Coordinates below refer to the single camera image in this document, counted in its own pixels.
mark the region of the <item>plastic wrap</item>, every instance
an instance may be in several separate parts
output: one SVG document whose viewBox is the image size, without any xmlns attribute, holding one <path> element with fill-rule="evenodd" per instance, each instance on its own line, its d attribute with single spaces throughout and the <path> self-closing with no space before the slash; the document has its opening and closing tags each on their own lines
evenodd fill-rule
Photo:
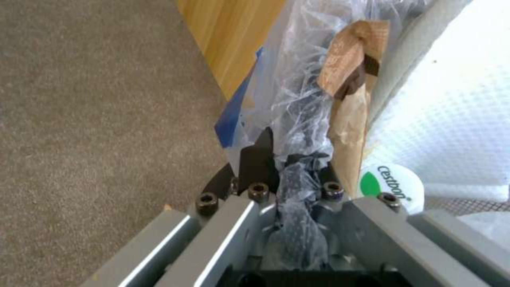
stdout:
<svg viewBox="0 0 510 287">
<path fill-rule="evenodd" d="M 269 237 L 262 269 L 319 270 L 328 261 L 326 238 L 309 213 L 320 196 L 315 161 L 303 158 L 280 173 L 276 194 L 280 229 Z"/>
<path fill-rule="evenodd" d="M 255 143 L 266 127 L 274 133 L 277 167 L 293 153 L 333 148 L 326 137 L 331 99 L 314 85 L 334 35 L 359 19 L 387 19 L 389 46 L 430 0 L 288 1 L 274 23 L 249 81 L 225 109 L 216 131 L 234 173 L 242 148 Z"/>
<path fill-rule="evenodd" d="M 253 145 L 266 127 L 273 131 L 280 229 L 270 237 L 263 268 L 314 270 L 327 263 L 326 240 L 309 205 L 320 191 L 313 174 L 333 154 L 327 137 L 333 99 L 316 84 L 331 40 L 355 20 L 387 19 L 393 28 L 391 47 L 424 6 L 424 0 L 295 0 L 284 6 L 249 82 L 215 127 L 236 175 L 241 149 Z M 289 164 L 294 154 L 312 160 Z"/>
</svg>

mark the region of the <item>white container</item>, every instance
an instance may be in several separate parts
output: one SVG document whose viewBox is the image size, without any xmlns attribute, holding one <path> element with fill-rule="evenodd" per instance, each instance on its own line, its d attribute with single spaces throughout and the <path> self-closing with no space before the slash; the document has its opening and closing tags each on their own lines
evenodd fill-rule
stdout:
<svg viewBox="0 0 510 287">
<path fill-rule="evenodd" d="M 423 183 L 411 170 L 398 164 L 377 164 L 361 170 L 358 197 L 393 193 L 409 214 L 423 211 Z"/>
</svg>

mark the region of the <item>dark opening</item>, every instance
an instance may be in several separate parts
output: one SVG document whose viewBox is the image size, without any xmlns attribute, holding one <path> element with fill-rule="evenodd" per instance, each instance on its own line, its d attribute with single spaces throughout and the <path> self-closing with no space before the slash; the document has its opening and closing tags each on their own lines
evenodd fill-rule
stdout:
<svg viewBox="0 0 510 287">
<path fill-rule="evenodd" d="M 334 189 L 334 190 L 339 190 L 340 189 L 340 186 L 336 183 L 330 183 L 327 185 L 328 188 L 330 189 Z"/>
<path fill-rule="evenodd" d="M 354 283 L 354 286 L 356 286 L 356 287 L 367 287 L 367 286 L 378 287 L 378 286 L 382 286 L 382 285 L 373 276 L 361 275 L 360 277 L 356 278 L 356 282 Z"/>
<path fill-rule="evenodd" d="M 213 197 L 212 197 L 212 196 L 210 196 L 210 195 L 202 195 L 202 197 L 200 198 L 200 200 L 201 200 L 202 202 L 206 202 L 206 203 L 207 203 L 207 202 L 211 202 L 211 201 L 213 201 Z"/>
<path fill-rule="evenodd" d="M 387 201 L 396 201 L 397 200 L 397 198 L 392 194 L 385 194 L 383 196 L 383 198 Z"/>
<path fill-rule="evenodd" d="M 264 190 L 264 186 L 261 184 L 257 184 L 253 187 L 253 190 L 255 190 L 256 192 L 261 192 Z"/>
<path fill-rule="evenodd" d="M 239 287 L 265 287 L 266 280 L 257 273 L 246 273 L 241 276 L 237 283 Z"/>
</svg>

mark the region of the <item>hex socket bolt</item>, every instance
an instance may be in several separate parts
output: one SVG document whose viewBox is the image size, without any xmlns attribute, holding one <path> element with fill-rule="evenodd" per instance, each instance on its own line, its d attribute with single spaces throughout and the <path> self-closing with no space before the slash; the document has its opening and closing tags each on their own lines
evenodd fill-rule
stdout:
<svg viewBox="0 0 510 287">
<path fill-rule="evenodd" d="M 344 195 L 344 188 L 339 182 L 328 181 L 322 185 L 322 197 L 326 200 L 341 200 Z"/>
<path fill-rule="evenodd" d="M 386 206 L 394 211 L 398 211 L 401 206 L 400 199 L 392 193 L 380 193 L 377 195 L 377 199 L 384 202 Z"/>
<path fill-rule="evenodd" d="M 258 203 L 269 199 L 269 187 L 263 182 L 255 182 L 248 187 L 248 197 Z"/>
<path fill-rule="evenodd" d="M 195 200 L 198 214 L 211 216 L 218 210 L 218 197 L 213 193 L 200 194 Z"/>
</svg>

